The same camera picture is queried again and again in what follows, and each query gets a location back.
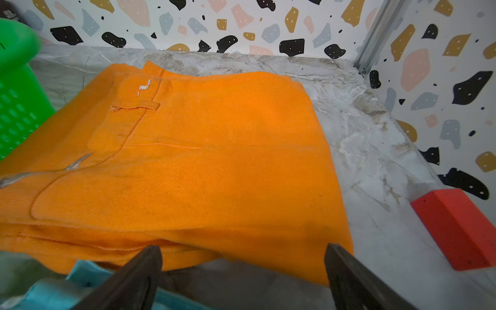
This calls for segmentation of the orange pants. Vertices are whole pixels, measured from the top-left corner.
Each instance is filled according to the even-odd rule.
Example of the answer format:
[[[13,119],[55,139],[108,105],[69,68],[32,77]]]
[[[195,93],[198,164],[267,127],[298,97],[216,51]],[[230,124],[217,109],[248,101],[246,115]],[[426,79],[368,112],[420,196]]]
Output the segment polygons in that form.
[[[288,76],[113,64],[1,162],[1,250],[58,273],[157,245],[165,271],[224,257],[326,285],[329,244],[353,250],[329,143]]]

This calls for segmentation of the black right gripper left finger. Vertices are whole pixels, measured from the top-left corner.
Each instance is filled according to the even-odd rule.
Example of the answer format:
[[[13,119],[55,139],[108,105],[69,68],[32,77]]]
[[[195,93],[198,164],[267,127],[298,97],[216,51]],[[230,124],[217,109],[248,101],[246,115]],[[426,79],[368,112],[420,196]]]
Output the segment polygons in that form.
[[[150,245],[78,302],[73,309],[151,309],[161,267],[160,248]]]

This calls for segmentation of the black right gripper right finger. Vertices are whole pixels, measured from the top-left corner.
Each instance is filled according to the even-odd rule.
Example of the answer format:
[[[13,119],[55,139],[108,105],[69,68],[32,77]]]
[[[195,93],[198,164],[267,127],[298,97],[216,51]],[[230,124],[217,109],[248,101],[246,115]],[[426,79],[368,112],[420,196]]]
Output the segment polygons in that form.
[[[327,246],[324,264],[337,309],[415,309],[338,244]]]

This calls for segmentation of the teal pants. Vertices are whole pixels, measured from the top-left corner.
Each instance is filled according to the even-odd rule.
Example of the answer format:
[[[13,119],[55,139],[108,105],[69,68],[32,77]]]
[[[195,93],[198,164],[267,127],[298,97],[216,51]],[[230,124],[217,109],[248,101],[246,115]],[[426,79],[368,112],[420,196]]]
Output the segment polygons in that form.
[[[1,309],[70,309],[113,275],[96,263],[79,260],[65,278],[43,278],[23,293],[1,299]],[[207,309],[207,306],[158,288],[153,309]]]

